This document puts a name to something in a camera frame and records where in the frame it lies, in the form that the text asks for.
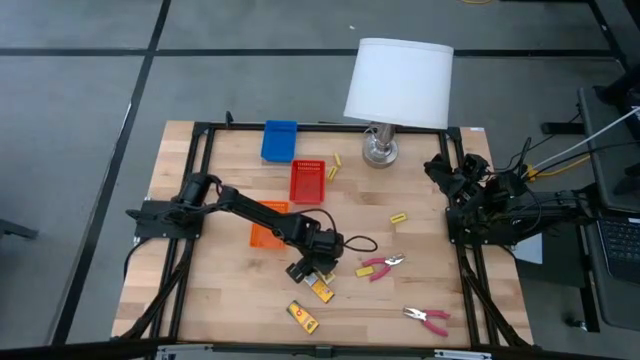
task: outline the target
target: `yellow block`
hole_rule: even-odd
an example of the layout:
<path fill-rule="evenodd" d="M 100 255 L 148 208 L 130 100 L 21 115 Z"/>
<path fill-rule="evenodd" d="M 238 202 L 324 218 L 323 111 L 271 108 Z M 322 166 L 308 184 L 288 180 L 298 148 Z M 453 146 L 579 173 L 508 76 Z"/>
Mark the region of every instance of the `yellow block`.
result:
<path fill-rule="evenodd" d="M 338 165 L 338 167 L 342 167 L 342 161 L 340 161 L 340 155 L 338 155 L 338 153 L 333 153 L 333 158 L 336 159 L 336 165 Z"/>
<path fill-rule="evenodd" d="M 356 270 L 357 277 L 369 276 L 375 272 L 373 266 L 365 266 Z"/>
<path fill-rule="evenodd" d="M 313 333 L 318 325 L 320 325 L 318 321 L 295 300 L 289 304 L 287 312 L 289 315 L 293 316 L 298 324 L 300 324 L 300 326 L 302 326 L 302 328 L 309 334 Z"/>
<path fill-rule="evenodd" d="M 311 287 L 311 290 L 313 290 L 313 292 L 316 293 L 320 300 L 322 300 L 325 304 L 328 303 L 329 300 L 331 300 L 331 298 L 333 297 L 333 291 L 329 289 L 329 286 L 327 286 L 327 284 L 325 284 L 324 281 L 322 281 L 322 279 L 318 277 L 318 275 L 311 273 L 309 276 L 304 278 L 304 281 Z"/>
<path fill-rule="evenodd" d="M 392 224 L 397 224 L 399 222 L 403 222 L 403 221 L 407 220 L 407 214 L 400 213 L 398 215 L 393 215 L 392 217 L 389 218 L 389 220 L 391 220 Z"/>
<path fill-rule="evenodd" d="M 338 168 L 335 166 L 332 166 L 331 169 L 329 170 L 329 181 L 333 181 L 333 177 L 336 176 L 336 173 L 338 172 Z"/>

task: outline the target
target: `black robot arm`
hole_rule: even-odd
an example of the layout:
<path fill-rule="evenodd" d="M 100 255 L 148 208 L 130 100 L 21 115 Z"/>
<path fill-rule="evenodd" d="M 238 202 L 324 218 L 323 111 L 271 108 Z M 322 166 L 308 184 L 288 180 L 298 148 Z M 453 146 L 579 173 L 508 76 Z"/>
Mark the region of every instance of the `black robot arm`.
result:
<path fill-rule="evenodd" d="M 521 172 L 491 173 L 479 155 L 465 155 L 456 169 L 436 155 L 424 169 L 450 199 L 446 218 L 452 241 L 511 246 L 560 222 L 592 220 L 578 192 L 534 193 Z"/>
<path fill-rule="evenodd" d="M 211 184 L 215 184 L 218 200 L 214 204 L 204 205 Z M 127 214 L 136 219 L 139 227 L 155 224 L 166 228 L 169 224 L 175 232 L 189 229 L 198 234 L 204 215 L 216 211 L 236 214 L 270 229 L 274 236 L 300 251 L 302 259 L 286 270 L 296 283 L 314 270 L 328 274 L 344 251 L 344 238 L 335 229 L 322 230 L 320 222 L 301 213 L 279 213 L 240 194 L 231 186 L 222 185 L 220 179 L 211 174 L 191 174 L 178 196 L 172 198 L 166 207 L 167 210 L 162 212 L 149 213 L 144 211 L 143 205 L 142 210 L 127 210 Z M 174 233 L 172 229 L 163 230 L 163 234 L 167 235 L 164 237 L 172 237 L 169 235 L 171 233 Z"/>
<path fill-rule="evenodd" d="M 287 274 L 299 283 L 315 269 L 328 274 L 344 251 L 344 238 L 334 229 L 322 230 L 320 223 L 299 213 L 281 214 L 252 200 L 230 186 L 222 186 L 217 209 L 243 217 L 271 230 L 273 235 L 302 254 Z"/>

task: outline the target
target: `lamp base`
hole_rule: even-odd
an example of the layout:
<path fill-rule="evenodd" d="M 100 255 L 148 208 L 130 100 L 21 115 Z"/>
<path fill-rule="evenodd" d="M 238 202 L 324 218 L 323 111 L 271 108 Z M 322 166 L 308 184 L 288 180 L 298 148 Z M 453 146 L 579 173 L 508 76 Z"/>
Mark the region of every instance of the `lamp base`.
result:
<path fill-rule="evenodd" d="M 362 158 L 367 165 L 384 169 L 391 166 L 398 158 L 398 144 L 395 140 L 391 140 L 384 148 L 380 148 L 380 142 L 375 134 L 370 134 L 364 139 Z"/>

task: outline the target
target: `yellow package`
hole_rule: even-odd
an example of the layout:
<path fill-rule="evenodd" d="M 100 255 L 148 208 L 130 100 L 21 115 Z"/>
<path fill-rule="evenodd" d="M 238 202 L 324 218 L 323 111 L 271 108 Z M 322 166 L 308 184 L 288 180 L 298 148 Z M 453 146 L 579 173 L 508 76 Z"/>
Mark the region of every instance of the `yellow package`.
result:
<path fill-rule="evenodd" d="M 373 274 L 374 271 L 375 269 L 373 268 L 373 266 L 365 266 L 363 268 L 356 270 L 356 276 L 357 277 L 369 276 Z"/>
<path fill-rule="evenodd" d="M 403 222 L 403 221 L 407 220 L 407 214 L 400 213 L 398 215 L 393 215 L 392 217 L 389 218 L 389 220 L 391 220 L 392 224 L 397 224 L 399 222 Z"/>
<path fill-rule="evenodd" d="M 302 328 L 309 334 L 313 333 L 318 325 L 318 321 L 307 312 L 297 301 L 293 300 L 291 304 L 287 307 L 287 312 L 289 315 L 293 316 L 294 319 L 302 326 Z"/>
<path fill-rule="evenodd" d="M 325 303 L 328 303 L 334 295 L 333 291 L 329 289 L 329 286 L 314 273 L 304 278 L 304 282 L 311 286 L 311 290 Z"/>

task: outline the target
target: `red basket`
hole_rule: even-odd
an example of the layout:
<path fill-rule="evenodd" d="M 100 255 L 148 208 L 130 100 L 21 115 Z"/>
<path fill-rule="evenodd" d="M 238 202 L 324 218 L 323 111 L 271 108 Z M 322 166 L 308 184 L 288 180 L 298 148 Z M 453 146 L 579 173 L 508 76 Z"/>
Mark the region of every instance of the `red basket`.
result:
<path fill-rule="evenodd" d="M 324 161 L 293 160 L 289 200 L 296 204 L 324 201 Z"/>

